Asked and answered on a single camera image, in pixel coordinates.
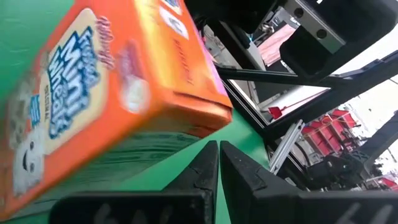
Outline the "black table frame rail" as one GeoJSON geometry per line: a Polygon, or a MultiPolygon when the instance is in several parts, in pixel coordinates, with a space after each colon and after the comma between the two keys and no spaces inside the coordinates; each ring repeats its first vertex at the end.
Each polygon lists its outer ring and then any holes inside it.
{"type": "Polygon", "coordinates": [[[234,80],[224,79],[223,85],[234,106],[234,109],[252,126],[255,132],[263,139],[266,139],[265,133],[267,121],[263,115],[256,109],[251,99],[243,92],[240,86],[234,80]]]}

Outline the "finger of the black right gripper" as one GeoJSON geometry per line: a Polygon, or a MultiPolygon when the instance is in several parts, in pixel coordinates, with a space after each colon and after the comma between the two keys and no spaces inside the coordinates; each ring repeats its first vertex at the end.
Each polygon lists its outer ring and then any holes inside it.
{"type": "Polygon", "coordinates": [[[327,37],[325,29],[315,29],[312,35],[300,26],[279,48],[282,60],[300,78],[324,78],[335,71],[330,65],[332,54],[318,39],[327,37]]]}

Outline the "red tool chest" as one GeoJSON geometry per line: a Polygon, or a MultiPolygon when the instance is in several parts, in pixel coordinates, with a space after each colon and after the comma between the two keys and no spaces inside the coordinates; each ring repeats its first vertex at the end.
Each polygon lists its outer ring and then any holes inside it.
{"type": "Polygon", "coordinates": [[[302,135],[320,155],[339,155],[359,147],[359,137],[353,133],[357,126],[349,111],[335,109],[306,124],[302,135]]]}

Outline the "aluminium bracket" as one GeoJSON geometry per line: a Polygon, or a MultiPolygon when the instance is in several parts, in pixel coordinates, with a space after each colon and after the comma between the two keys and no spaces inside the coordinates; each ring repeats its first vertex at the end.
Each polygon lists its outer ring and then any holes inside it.
{"type": "Polygon", "coordinates": [[[280,170],[280,168],[282,167],[282,164],[286,160],[289,152],[292,149],[292,146],[299,138],[299,135],[304,126],[305,123],[303,122],[303,120],[302,119],[298,120],[296,123],[290,126],[285,136],[282,138],[281,143],[277,147],[269,163],[270,167],[269,171],[274,175],[276,175],[280,170]]]}

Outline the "black diagonal frame strut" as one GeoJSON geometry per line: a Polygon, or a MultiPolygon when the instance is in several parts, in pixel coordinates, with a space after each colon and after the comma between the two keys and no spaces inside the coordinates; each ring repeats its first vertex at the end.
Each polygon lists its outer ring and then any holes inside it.
{"type": "Polygon", "coordinates": [[[372,164],[384,151],[398,140],[398,110],[361,147],[367,155],[366,164],[372,164]]]}
{"type": "Polygon", "coordinates": [[[396,75],[398,75],[398,50],[361,72],[348,84],[329,89],[282,119],[266,126],[262,131],[262,136],[270,140],[280,138],[296,121],[300,119],[305,123],[312,121],[396,75]]]}

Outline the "orange Frosted Mini Wheats box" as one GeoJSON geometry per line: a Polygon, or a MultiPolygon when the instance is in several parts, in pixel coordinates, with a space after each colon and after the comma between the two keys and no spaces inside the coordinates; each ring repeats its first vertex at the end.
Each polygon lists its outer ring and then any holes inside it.
{"type": "Polygon", "coordinates": [[[232,118],[187,0],[75,0],[0,99],[0,224],[112,189],[232,118]]]}

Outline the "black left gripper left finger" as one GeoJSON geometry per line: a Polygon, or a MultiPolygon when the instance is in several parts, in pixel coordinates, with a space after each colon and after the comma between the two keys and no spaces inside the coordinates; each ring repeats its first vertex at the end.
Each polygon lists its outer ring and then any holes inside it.
{"type": "Polygon", "coordinates": [[[218,161],[209,141],[162,190],[74,193],[51,208],[49,224],[214,224],[218,161]]]}

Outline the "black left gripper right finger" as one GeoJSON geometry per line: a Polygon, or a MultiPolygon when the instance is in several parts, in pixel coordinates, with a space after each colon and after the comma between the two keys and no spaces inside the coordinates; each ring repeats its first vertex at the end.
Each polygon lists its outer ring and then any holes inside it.
{"type": "Polygon", "coordinates": [[[300,190],[228,141],[220,169],[231,224],[398,224],[398,193],[300,190]]]}

